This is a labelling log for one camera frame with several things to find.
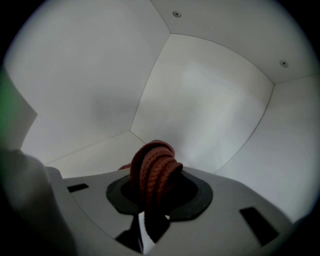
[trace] hole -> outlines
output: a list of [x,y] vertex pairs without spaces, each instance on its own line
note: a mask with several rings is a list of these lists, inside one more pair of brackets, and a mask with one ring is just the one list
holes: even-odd
[[74,186],[68,186],[67,188],[68,188],[69,192],[72,193],[72,192],[76,192],[79,190],[84,190],[86,188],[89,188],[89,186],[85,183],[82,183],[82,184],[78,184],[78,185],[74,185]]
[[239,212],[248,223],[261,246],[265,246],[279,235],[254,207],[241,209]]

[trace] white enclosure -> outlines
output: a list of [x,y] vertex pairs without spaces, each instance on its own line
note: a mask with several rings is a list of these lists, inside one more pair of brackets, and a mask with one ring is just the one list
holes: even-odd
[[22,151],[64,178],[116,171],[160,139],[292,221],[318,196],[320,66],[274,2],[49,0],[4,68],[30,108],[22,134],[37,114]]

